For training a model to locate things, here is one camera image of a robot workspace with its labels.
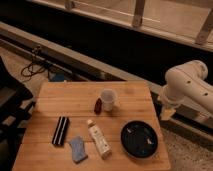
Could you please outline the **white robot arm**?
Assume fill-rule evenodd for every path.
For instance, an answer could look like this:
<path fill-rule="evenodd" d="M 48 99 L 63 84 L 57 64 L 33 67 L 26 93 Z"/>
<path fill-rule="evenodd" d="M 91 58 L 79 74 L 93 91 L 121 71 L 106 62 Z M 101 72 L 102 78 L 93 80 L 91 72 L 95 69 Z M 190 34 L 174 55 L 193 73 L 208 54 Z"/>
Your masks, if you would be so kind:
<path fill-rule="evenodd" d="M 207 75 L 207 65 L 200 60 L 192 60 L 168 69 L 165 73 L 166 84 L 158 96 L 162 104 L 160 119 L 169 120 L 185 97 L 213 114 L 213 85 L 205 82 Z"/>

